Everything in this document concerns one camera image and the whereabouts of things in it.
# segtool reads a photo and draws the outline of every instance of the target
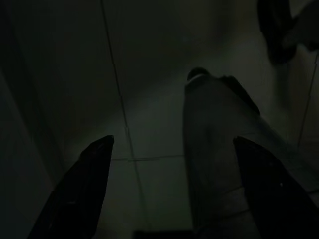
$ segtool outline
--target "tile floor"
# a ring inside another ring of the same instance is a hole
[[[319,156],[317,53],[300,47],[273,67],[255,0],[18,1],[5,2],[66,168],[115,137],[99,221],[108,238],[191,229],[181,112],[195,66],[235,76],[278,134]],[[307,2],[292,0],[294,14]]]

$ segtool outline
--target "white floor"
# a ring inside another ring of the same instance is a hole
[[[293,12],[306,2],[292,1]],[[66,168],[90,142],[115,137],[99,221],[108,238],[191,229],[181,113],[193,67],[235,76],[272,128],[319,156],[317,53],[300,47],[289,65],[274,68],[256,0],[103,3],[104,9],[99,1],[38,1],[37,8],[12,5],[12,16],[32,11],[41,18],[14,25]]]

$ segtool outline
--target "tile grout line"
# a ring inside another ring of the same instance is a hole
[[[304,133],[306,117],[307,117],[309,103],[310,103],[310,99],[311,99],[311,92],[312,92],[312,89],[313,89],[313,84],[314,84],[315,75],[316,75],[316,71],[317,71],[318,54],[319,54],[319,52],[317,51],[316,58],[315,58],[315,67],[314,67],[314,71],[313,71],[313,75],[312,75],[312,79],[311,79],[311,83],[310,83],[310,88],[309,88],[309,92],[308,92],[306,108],[305,108],[305,111],[304,111],[302,125],[301,125],[301,129],[300,129],[299,137],[298,137],[298,144],[297,144],[298,148],[300,147],[300,143],[301,143],[301,140],[302,140],[302,137],[303,137],[303,133]]]
[[[124,124],[125,124],[125,130],[126,130],[127,139],[128,139],[128,142],[129,142],[130,153],[131,153],[132,159],[134,160],[135,156],[134,156],[134,150],[133,150],[133,143],[132,143],[132,138],[131,138],[130,131],[129,131],[127,116],[126,116],[126,112],[125,112],[124,100],[123,100],[123,96],[121,94],[118,73],[117,73],[116,64],[115,64],[114,55],[113,55],[113,50],[112,50],[112,46],[111,46],[110,33],[109,33],[109,28],[108,28],[108,24],[107,24],[107,18],[106,18],[105,10],[104,10],[105,9],[104,8],[104,0],[100,1],[100,8],[101,8],[102,17],[103,17],[106,40],[108,42],[108,48],[109,48],[109,51],[110,51],[111,62],[112,62],[112,65],[113,65],[116,86],[117,86],[118,94],[120,96],[122,114],[123,114],[123,118],[124,118]],[[150,230],[151,229],[151,224],[150,224],[148,213],[147,213],[146,197],[145,197],[145,195],[143,193],[141,177],[140,177],[140,174],[139,174],[139,171],[138,171],[137,163],[134,161],[133,164],[134,164],[135,175],[136,175],[137,182],[138,182],[138,189],[139,189],[139,194],[140,194],[140,198],[141,198],[140,202],[141,202],[141,206],[142,206],[143,215],[144,215],[144,218],[145,218],[145,221],[146,221],[146,226]]]

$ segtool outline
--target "gray pants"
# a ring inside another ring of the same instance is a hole
[[[315,201],[319,180],[300,153],[259,115],[233,77],[199,74],[185,87],[183,138],[193,224],[198,238],[260,238],[244,195],[233,139],[269,150]]]

